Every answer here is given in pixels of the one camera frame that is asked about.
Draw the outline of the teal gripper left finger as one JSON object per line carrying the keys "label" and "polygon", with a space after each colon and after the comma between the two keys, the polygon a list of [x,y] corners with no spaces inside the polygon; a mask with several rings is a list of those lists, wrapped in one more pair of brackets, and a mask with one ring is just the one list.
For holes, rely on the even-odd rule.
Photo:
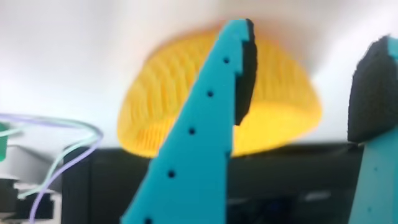
{"label": "teal gripper left finger", "polygon": [[254,25],[229,21],[122,224],[226,221],[226,182],[233,128],[247,115],[257,71]]}

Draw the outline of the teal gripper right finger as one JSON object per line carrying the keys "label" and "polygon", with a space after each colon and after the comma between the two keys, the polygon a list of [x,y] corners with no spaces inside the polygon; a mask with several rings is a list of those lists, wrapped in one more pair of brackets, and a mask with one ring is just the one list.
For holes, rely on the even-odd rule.
{"label": "teal gripper right finger", "polygon": [[373,42],[357,64],[348,141],[363,147],[351,224],[397,223],[397,39]]}

